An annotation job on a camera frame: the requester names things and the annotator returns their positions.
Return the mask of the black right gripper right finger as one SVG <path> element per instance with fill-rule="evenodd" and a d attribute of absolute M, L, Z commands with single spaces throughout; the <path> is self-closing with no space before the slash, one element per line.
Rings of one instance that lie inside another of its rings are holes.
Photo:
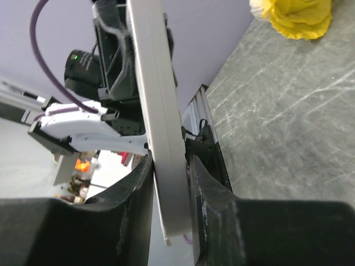
<path fill-rule="evenodd" d="M 343 202 L 242 199 L 189 158 L 196 265 L 353 265 L 354 209 Z"/>

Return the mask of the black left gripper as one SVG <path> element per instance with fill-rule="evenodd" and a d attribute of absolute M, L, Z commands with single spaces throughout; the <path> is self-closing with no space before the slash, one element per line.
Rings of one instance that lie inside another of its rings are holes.
<path fill-rule="evenodd" d="M 128 1 L 93 1 L 102 71 L 98 101 L 106 108 L 139 101 L 133 30 L 127 4 Z"/>

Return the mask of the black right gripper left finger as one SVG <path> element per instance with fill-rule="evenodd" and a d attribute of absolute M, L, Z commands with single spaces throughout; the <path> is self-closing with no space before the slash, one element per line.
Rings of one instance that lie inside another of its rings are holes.
<path fill-rule="evenodd" d="M 153 159 L 82 204 L 1 200 L 2 265 L 147 265 Z"/>

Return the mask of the white remote control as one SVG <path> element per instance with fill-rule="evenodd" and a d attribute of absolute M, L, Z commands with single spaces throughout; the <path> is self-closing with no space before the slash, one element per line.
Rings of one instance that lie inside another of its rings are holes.
<path fill-rule="evenodd" d="M 161 230 L 165 244 L 171 246 L 171 238 L 189 233 L 192 225 L 185 143 L 163 9 L 160 1 L 129 1 L 128 13 Z"/>

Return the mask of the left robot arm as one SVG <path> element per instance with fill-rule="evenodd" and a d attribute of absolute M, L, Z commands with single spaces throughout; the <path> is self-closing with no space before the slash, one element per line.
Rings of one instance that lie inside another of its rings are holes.
<path fill-rule="evenodd" d="M 95 50 L 72 51 L 64 82 L 49 70 L 31 17 L 33 53 L 70 102 L 48 99 L 29 134 L 53 153 L 128 151 L 154 157 L 182 155 L 181 120 L 171 63 L 171 33 L 160 1 L 94 1 Z"/>

